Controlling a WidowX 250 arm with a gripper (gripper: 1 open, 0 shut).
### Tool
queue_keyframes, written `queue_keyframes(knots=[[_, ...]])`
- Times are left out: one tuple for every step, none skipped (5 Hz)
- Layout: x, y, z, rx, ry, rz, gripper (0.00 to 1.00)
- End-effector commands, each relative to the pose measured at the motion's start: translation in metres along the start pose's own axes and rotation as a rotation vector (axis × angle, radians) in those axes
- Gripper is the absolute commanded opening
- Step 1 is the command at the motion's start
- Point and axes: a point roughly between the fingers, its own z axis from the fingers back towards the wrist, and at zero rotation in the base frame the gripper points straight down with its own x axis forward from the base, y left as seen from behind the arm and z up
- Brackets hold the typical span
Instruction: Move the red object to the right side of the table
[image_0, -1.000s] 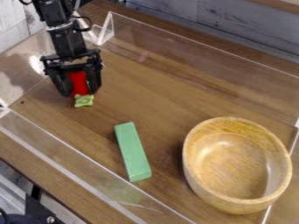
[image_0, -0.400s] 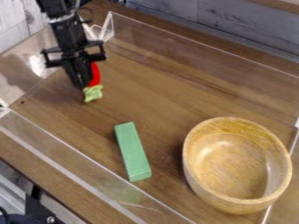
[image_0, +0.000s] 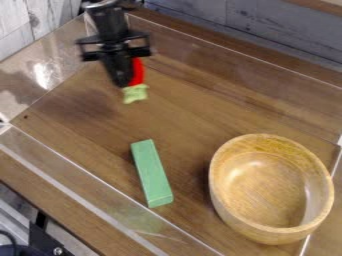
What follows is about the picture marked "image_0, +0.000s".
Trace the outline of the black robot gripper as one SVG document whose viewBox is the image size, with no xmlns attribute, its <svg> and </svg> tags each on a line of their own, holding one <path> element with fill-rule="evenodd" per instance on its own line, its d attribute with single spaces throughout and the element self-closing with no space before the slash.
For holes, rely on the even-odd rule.
<svg viewBox="0 0 342 256">
<path fill-rule="evenodd" d="M 94 34 L 76 40 L 84 61 L 96 61 L 104 56 L 105 70 L 120 88 L 127 87 L 129 81 L 132 84 L 143 83 L 144 66 L 135 57 L 152 55 L 148 33 L 131 29 L 125 16 L 139 7 L 137 0 L 89 0 L 84 7 L 84 16 L 94 25 Z"/>
</svg>

